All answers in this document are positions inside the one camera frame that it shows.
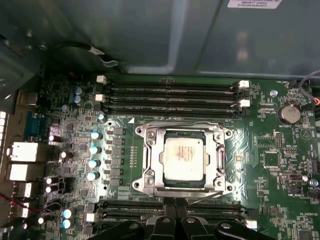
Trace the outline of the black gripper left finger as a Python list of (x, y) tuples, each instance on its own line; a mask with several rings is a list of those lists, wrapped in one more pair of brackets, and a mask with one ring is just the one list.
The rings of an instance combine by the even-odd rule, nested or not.
[(177, 233), (177, 200), (165, 198), (161, 214), (149, 217), (145, 225), (126, 221), (117, 226), (118, 240), (175, 240)]

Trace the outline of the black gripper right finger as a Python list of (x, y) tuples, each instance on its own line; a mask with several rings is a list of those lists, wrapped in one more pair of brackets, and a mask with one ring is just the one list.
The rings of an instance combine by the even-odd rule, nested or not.
[(187, 240), (251, 240), (253, 233), (242, 224), (232, 220), (221, 220), (212, 225), (199, 217), (187, 214), (188, 202), (184, 198), (176, 199), (176, 220), (181, 233)]

